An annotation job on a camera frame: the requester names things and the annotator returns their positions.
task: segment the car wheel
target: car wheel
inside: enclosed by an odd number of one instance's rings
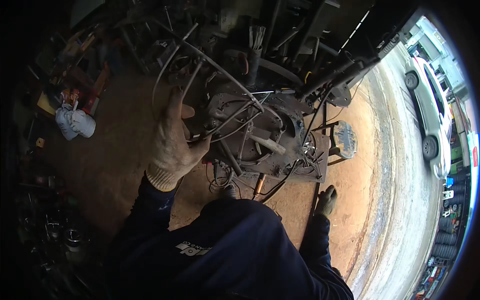
[[[419,78],[414,72],[408,72],[405,76],[405,85],[407,89],[413,90],[419,86]]]
[[[426,160],[432,160],[438,153],[437,140],[433,136],[426,136],[421,143],[421,149],[423,158]]]

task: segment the person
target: person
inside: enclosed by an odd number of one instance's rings
[[[210,138],[188,145],[182,117],[192,108],[172,90],[160,118],[153,155],[138,197],[105,258],[113,299],[353,299],[330,265],[333,186],[319,195],[298,251],[269,207],[235,199],[227,188],[191,224],[169,231],[177,181],[209,149]]]

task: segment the plastic bag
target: plastic bag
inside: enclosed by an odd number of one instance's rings
[[[72,106],[69,104],[62,104],[60,108],[55,111],[55,121],[57,122],[58,126],[60,127],[61,133],[70,141],[75,136],[78,135],[77,132],[73,131],[70,123],[72,120]]]
[[[95,120],[83,110],[74,110],[70,126],[74,132],[79,133],[83,137],[91,137],[95,131]]]

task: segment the gloved hand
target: gloved hand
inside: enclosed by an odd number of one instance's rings
[[[174,87],[168,107],[160,116],[152,160],[146,170],[150,183],[162,192],[173,190],[178,180],[190,172],[210,148],[211,137],[187,144],[187,132],[181,119],[193,114],[193,108],[182,105],[182,91]]]
[[[328,217],[336,203],[336,190],[333,185],[329,186],[326,191],[320,192],[318,195],[317,207],[315,208],[314,215],[322,214]]]

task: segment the concrete floor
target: concrete floor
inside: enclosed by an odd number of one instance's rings
[[[383,295],[395,293],[402,298],[401,293],[407,292],[405,287],[414,278],[396,277],[394,271],[402,268],[402,259],[412,255],[418,259],[407,272],[414,269],[429,249],[429,234],[434,231],[435,222],[424,217],[420,222],[423,230],[413,225],[418,219],[414,216],[431,216],[433,206],[438,206],[431,201],[438,193],[438,182],[421,160],[418,121],[409,113],[410,105],[404,104],[408,99],[392,87],[403,84],[402,53],[369,72],[349,108],[331,120],[347,121],[359,137],[355,157],[329,167],[327,182],[321,187],[333,184],[338,190],[337,207],[331,215],[330,253],[332,265],[344,275],[356,298],[389,299]],[[66,179],[84,216],[109,237],[129,214],[149,161],[155,128],[151,104],[154,82],[155,78],[135,72],[113,78],[96,111],[96,131],[91,138],[79,136],[68,142],[57,131],[46,140],[47,160]],[[168,95],[169,87],[159,86],[155,112],[166,104]],[[327,117],[339,110],[330,106]],[[207,169],[210,179],[211,168]],[[275,183],[267,181],[265,189]],[[170,229],[189,224],[206,203],[215,199],[208,186],[205,165],[198,164],[185,176],[176,194]],[[314,186],[288,183],[268,204],[283,217],[282,223],[296,247],[303,237]],[[251,197],[250,188],[239,187],[244,198]],[[408,214],[408,205],[415,207],[415,215]],[[399,245],[402,242],[413,250]],[[389,278],[396,278],[400,286],[385,283]]]

